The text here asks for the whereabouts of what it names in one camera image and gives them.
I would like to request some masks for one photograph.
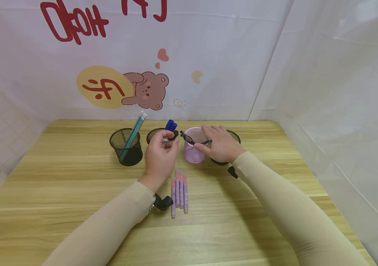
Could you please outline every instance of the pink heart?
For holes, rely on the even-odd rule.
[[[158,59],[164,62],[167,62],[170,58],[167,56],[167,51],[164,48],[161,48],[158,51]]]

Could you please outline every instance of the white cloth wall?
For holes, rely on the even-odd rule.
[[[282,125],[378,264],[378,1],[295,0],[250,119]]]
[[[378,0],[173,0],[164,22],[153,17],[164,2],[147,2],[143,18],[132,0],[127,15],[121,1],[64,0],[109,20],[106,37],[77,33],[79,45],[54,37],[40,3],[0,0],[1,93],[33,132],[134,119],[139,105],[101,108],[80,92],[79,74],[103,65],[169,78],[149,119],[276,120],[378,262]]]

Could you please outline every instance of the blue pen cap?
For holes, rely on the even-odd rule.
[[[172,126],[170,126],[169,131],[174,132],[176,128],[177,128],[177,124],[176,124],[176,123],[173,123]]]
[[[174,121],[172,121],[171,119],[168,120],[168,123],[167,125],[165,126],[165,130],[169,130],[169,128],[173,125]]]

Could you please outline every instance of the left hand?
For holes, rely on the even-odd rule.
[[[174,132],[157,132],[146,149],[146,171],[139,182],[156,193],[173,172],[178,152],[178,139],[162,142],[164,137],[174,137]]]

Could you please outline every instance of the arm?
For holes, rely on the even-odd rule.
[[[90,216],[49,256],[44,266],[105,266],[131,228],[149,213],[155,192],[174,169],[178,140],[162,143],[174,132],[155,134],[146,150],[146,172],[138,180]]]
[[[209,147],[199,151],[219,162],[232,162],[253,190],[276,228],[294,249],[301,266],[368,265],[329,217],[301,190],[245,151],[223,126],[202,126]]]
[[[105,266],[131,228],[147,216],[154,201],[149,188],[133,183],[75,229],[44,266]]]

